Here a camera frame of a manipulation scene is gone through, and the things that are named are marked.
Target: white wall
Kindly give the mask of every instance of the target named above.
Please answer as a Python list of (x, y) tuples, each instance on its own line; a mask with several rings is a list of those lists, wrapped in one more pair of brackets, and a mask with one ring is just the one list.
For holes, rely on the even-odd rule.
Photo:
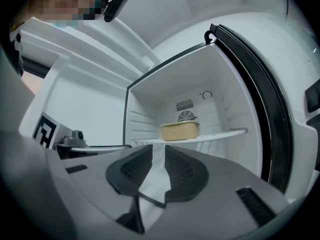
[(30, 89), (33, 94), (37, 95), (41, 89), (43, 79), (34, 74), (23, 72), (22, 82)]
[[(188, 27), (183, 31), (173, 35), (171, 38), (168, 38), (156, 46), (153, 51), (162, 62), (166, 61), (174, 55), (181, 53), (192, 46), (203, 43), (205, 41), (205, 32), (209, 30), (211, 24), (225, 25), (226, 27), (240, 33), (242, 36), (249, 38), (249, 40), (252, 40), (253, 42), (255, 41), (255, 43), (259, 42), (261, 38), (258, 38), (257, 40), (254, 40), (252, 37), (250, 38), (250, 32), (253, 29), (257, 34), (263, 34), (266, 27), (262, 26), (262, 22), (268, 26), (279, 25), (279, 30), (281, 28), (286, 30), (289, 28), (292, 29), (294, 26), (294, 31), (299, 31), (300, 36), (307, 34), (303, 33), (306, 31), (300, 27), (309, 25), (307, 20), (304, 19), (304, 16), (299, 14), (297, 11), (292, 12), (291, 15), (295, 16), (291, 16), (287, 21), (285, 21), (285, 19), (282, 20), (280, 17), (272, 14), (262, 12), (244, 12), (212, 18)], [(314, 43), (312, 42), (310, 36), (304, 37), (303, 39), (305, 43)]]
[(31, 19), (21, 34), (25, 54), (52, 67), (24, 116), (20, 132), (31, 137), (44, 111), (65, 126), (83, 131), (89, 145), (121, 145), (126, 87), (142, 72), (71, 27), (60, 29)]
[(119, 19), (151, 48), (199, 23), (241, 12), (285, 16), (286, 0), (129, 0)]

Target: yellow container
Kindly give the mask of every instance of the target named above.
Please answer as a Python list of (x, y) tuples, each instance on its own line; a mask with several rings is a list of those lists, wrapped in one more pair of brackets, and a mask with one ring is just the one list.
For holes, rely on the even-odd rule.
[(160, 126), (164, 141), (180, 141), (199, 137), (199, 123), (183, 121)]

